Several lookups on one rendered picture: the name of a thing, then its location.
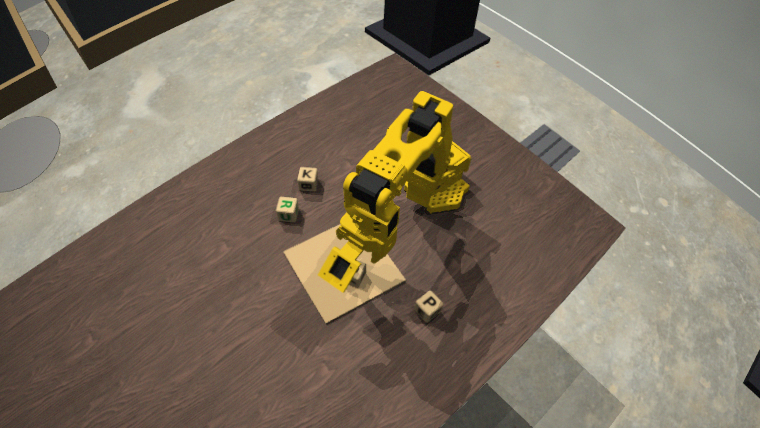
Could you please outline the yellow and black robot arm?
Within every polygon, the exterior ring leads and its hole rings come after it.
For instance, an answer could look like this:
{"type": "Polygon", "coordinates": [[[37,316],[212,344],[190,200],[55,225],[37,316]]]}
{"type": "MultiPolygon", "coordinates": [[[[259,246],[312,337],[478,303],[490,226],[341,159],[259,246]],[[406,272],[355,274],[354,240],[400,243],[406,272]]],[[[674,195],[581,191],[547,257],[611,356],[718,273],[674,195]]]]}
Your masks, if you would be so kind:
{"type": "Polygon", "coordinates": [[[399,223],[393,199],[404,184],[406,198],[430,214],[460,207],[470,187],[461,179],[468,157],[452,145],[452,112],[452,103],[418,93],[413,110],[405,109],[346,177],[344,207],[353,223],[387,241],[399,223]],[[406,144],[401,137],[408,127],[406,144]]]}

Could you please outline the beige flat mat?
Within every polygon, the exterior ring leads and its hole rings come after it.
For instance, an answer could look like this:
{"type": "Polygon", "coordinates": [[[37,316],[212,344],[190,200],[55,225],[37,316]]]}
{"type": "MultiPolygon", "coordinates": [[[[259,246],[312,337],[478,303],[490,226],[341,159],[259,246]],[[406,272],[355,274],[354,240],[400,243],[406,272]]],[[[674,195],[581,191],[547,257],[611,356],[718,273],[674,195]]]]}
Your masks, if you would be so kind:
{"type": "Polygon", "coordinates": [[[348,242],[337,238],[339,226],[284,251],[326,324],[406,281],[388,254],[373,264],[372,252],[365,250],[357,258],[366,263],[366,274],[358,288],[349,284],[342,293],[318,276],[333,247],[341,250],[348,242]]]}

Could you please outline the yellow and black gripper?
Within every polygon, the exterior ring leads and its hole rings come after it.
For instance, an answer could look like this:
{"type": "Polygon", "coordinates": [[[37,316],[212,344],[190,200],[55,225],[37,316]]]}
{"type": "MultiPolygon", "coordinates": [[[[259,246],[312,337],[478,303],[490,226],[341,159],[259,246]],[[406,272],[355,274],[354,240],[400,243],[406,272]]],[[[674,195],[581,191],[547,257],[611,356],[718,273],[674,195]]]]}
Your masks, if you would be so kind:
{"type": "Polygon", "coordinates": [[[364,250],[366,252],[374,251],[371,253],[372,258],[370,261],[373,264],[377,263],[394,247],[397,238],[397,227],[388,240],[384,241],[378,237],[374,237],[368,231],[358,226],[357,223],[353,223],[348,213],[341,218],[340,224],[336,230],[337,238],[339,240],[344,238],[348,242],[341,250],[337,247],[331,250],[318,276],[344,293],[361,265],[357,261],[360,254],[364,250]]]}

